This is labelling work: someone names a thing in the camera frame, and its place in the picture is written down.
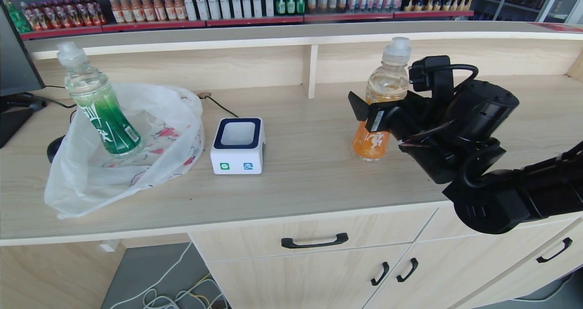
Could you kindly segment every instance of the plastic bag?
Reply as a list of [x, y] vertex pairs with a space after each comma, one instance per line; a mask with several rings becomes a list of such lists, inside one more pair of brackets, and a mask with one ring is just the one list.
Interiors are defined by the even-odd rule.
[[142, 83], [112, 87], [145, 147], [131, 158], [113, 158], [89, 119], [75, 114], [44, 191], [45, 203], [60, 211], [59, 218], [83, 216], [181, 176], [202, 153], [202, 104], [192, 92]]

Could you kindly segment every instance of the orange liquid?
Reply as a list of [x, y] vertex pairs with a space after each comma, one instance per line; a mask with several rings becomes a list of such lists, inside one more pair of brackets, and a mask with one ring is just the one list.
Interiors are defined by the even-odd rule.
[[376, 161], [387, 153], [388, 132], [370, 133], [366, 130], [366, 121], [361, 121], [352, 140], [352, 151], [363, 160]]

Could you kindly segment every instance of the orange juice bottle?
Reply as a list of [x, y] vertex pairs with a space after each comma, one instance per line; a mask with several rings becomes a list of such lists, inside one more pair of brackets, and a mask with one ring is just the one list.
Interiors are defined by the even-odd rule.
[[[368, 103], [389, 102], [404, 99], [409, 87], [407, 63], [411, 57], [409, 39], [395, 37], [385, 47], [381, 66], [368, 78], [366, 100]], [[387, 153], [389, 133], [366, 130], [361, 121], [352, 141], [352, 152], [364, 161], [377, 161]]]

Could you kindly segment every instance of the black handle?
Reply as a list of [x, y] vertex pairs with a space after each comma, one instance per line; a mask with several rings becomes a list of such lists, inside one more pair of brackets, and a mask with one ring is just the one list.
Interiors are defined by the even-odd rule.
[[318, 247], [329, 247], [330, 245], [338, 245], [348, 241], [348, 234], [339, 233], [336, 234], [336, 241], [320, 244], [306, 244], [298, 245], [293, 242], [291, 237], [285, 237], [281, 239], [281, 246], [287, 249], [306, 249], [306, 248], [318, 248]]
[[417, 261], [417, 259], [415, 258], [411, 258], [411, 265], [413, 265], [413, 267], [411, 268], [407, 276], [405, 276], [404, 278], [402, 278], [401, 275], [397, 276], [397, 282], [402, 283], [406, 281], [407, 278], [409, 278], [413, 274], [415, 269], [417, 269], [417, 266], [419, 266], [419, 261]]
[[387, 276], [387, 273], [389, 272], [389, 263], [387, 261], [385, 261], [383, 263], [383, 274], [381, 275], [381, 277], [378, 278], [378, 280], [375, 280], [374, 278], [370, 280], [370, 283], [373, 286], [377, 286], [379, 284], [381, 284], [381, 281], [383, 280], [383, 278], [385, 278], [385, 276]]
[[568, 249], [571, 244], [573, 244], [573, 240], [571, 240], [570, 238], [565, 238], [563, 240], [563, 249], [561, 251], [558, 251], [555, 255], [553, 255], [552, 257], [550, 257], [549, 259], [544, 259], [543, 257], [538, 257], [537, 258], [537, 262], [538, 263], [546, 263], [547, 261], [551, 261], [552, 259], [555, 259], [556, 256], [560, 255], [561, 253], [563, 253], [566, 249]]

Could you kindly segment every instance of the floor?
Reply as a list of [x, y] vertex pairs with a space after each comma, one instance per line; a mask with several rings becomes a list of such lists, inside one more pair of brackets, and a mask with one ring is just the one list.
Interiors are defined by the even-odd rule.
[[[184, 243], [128, 249], [111, 282], [102, 309], [111, 309], [116, 303], [132, 298], [152, 286], [170, 266], [176, 263], [186, 246], [187, 244]], [[198, 255], [196, 248], [191, 245], [183, 260], [171, 270], [156, 289], [158, 294], [174, 298], [179, 291], [190, 288], [206, 274], [208, 270], [204, 261]], [[560, 280], [552, 282], [525, 299], [546, 297], [558, 288], [560, 282]], [[220, 294], [214, 285], [209, 283], [200, 285], [195, 292], [206, 296], [210, 301]], [[146, 301], [151, 301], [153, 298], [152, 293]], [[142, 299], [143, 296], [139, 296], [132, 301], [115, 306], [114, 309], [143, 309]], [[155, 306], [166, 303], [168, 302], [159, 301], [155, 303]], [[204, 309], [200, 302], [190, 296], [185, 296], [178, 305], [181, 309]], [[583, 309], [583, 268], [575, 272], [573, 279], [556, 296], [543, 303], [504, 301], [479, 309]]]

